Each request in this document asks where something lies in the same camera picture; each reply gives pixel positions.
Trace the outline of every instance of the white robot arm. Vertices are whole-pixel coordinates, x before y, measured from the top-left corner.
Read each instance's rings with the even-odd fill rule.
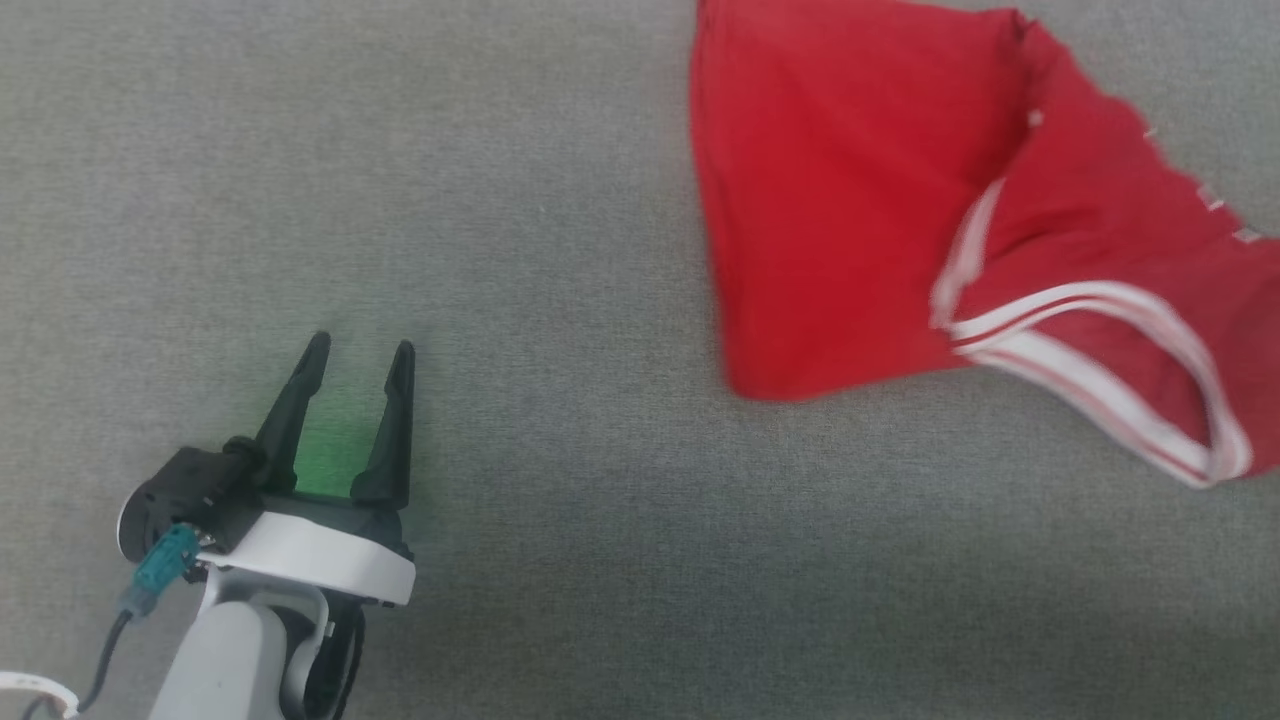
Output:
[[[221,452],[184,447],[129,497],[116,539],[142,565],[95,688],[78,701],[56,683],[8,674],[12,687],[41,694],[26,717],[41,707],[74,717],[92,703],[120,629],[150,612],[183,570],[188,582],[206,583],[205,596],[151,720],[340,717],[360,664],[364,607],[404,605],[413,589],[399,510],[408,505],[415,351],[407,341],[397,348],[387,410],[349,497],[312,496],[296,491],[293,461],[329,343],[326,333],[311,338],[255,438],[233,438]],[[179,550],[165,544],[174,537]],[[164,555],[168,578],[136,592]]]

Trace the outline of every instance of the white stripe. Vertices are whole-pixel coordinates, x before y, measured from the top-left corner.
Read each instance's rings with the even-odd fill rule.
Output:
[[[1009,363],[997,354],[1018,357],[1023,363]],[[1208,448],[1161,418],[1132,387],[1088,355],[1048,336],[1027,331],[989,346],[973,359],[1052,389],[1117,442],[1192,487],[1212,484],[1184,468],[1207,468]],[[1164,452],[1155,452],[1152,447]],[[1169,457],[1178,462],[1170,462]]]
[[[1217,213],[1226,206],[1226,201],[1219,197],[1217,192],[1207,184],[1202,184],[1197,192],[1201,196],[1201,202],[1204,204],[1204,208],[1207,208],[1210,213]]]
[[[983,260],[987,255],[987,234],[991,232],[991,218],[996,214],[996,202],[1000,200],[1000,191],[1004,187],[1004,179],[991,183],[978,201],[969,208],[964,222],[960,223],[960,231],[951,245],[947,264],[933,284],[933,295],[929,301],[933,307],[932,327],[941,329],[951,323],[956,304],[960,301],[960,293],[982,274]]]
[[[1028,328],[1047,318],[1073,310],[1091,310],[1125,320],[1181,363],[1199,384],[1208,409],[1213,452],[1204,465],[1204,477],[1216,482],[1248,471],[1253,464],[1253,448],[1231,411],[1213,356],[1167,302],[1142,288],[1110,281],[1059,286],[1015,300],[979,318],[955,323],[951,333],[961,343],[956,351],[969,355],[1029,332]],[[997,328],[1000,332],[992,337],[964,343],[966,338],[992,333]],[[1110,405],[1105,397],[1100,400]]]

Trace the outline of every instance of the red cloth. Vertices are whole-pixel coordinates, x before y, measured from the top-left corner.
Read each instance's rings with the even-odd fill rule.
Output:
[[[1280,464],[1280,243],[1015,10],[701,0],[691,108],[737,392],[973,361],[1193,486]]]

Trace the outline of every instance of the gray fabric surface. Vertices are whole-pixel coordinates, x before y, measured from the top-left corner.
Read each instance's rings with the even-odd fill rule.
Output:
[[[1028,5],[1280,231],[1280,5]],[[87,685],[119,503],[251,433],[325,328],[329,427],[420,351],[419,585],[370,615],[356,720],[1275,716],[1276,479],[1184,489],[982,370],[727,392],[692,23],[0,5],[0,667]],[[93,720],[145,715],[197,597],[125,635]]]

